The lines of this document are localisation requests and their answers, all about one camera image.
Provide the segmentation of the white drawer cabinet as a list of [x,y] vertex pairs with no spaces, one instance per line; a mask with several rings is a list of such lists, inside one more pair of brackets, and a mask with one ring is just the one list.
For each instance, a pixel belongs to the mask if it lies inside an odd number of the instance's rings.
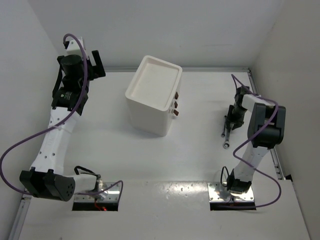
[[125,98],[131,125],[157,136],[168,134],[174,119],[175,93],[180,96],[183,69],[176,64],[146,55],[137,68]]

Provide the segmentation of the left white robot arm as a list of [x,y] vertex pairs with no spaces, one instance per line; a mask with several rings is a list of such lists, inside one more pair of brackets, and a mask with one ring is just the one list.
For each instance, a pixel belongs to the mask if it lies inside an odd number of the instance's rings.
[[66,54],[59,56],[59,74],[52,91],[48,128],[39,153],[19,180],[35,198],[67,202],[74,194],[96,189],[98,175],[64,175],[64,162],[71,134],[88,100],[90,81],[106,74],[97,50],[92,65],[82,38],[64,39]]

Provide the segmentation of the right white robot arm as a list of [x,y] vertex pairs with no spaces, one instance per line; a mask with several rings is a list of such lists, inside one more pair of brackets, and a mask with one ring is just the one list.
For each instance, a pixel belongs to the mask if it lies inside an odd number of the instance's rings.
[[234,100],[234,104],[229,106],[228,113],[224,116],[224,148],[230,146],[231,131],[242,127],[246,112],[251,112],[247,130],[248,144],[242,160],[226,180],[228,191],[242,194],[251,187],[254,173],[263,157],[283,141],[286,108],[255,96],[247,86],[236,89]]

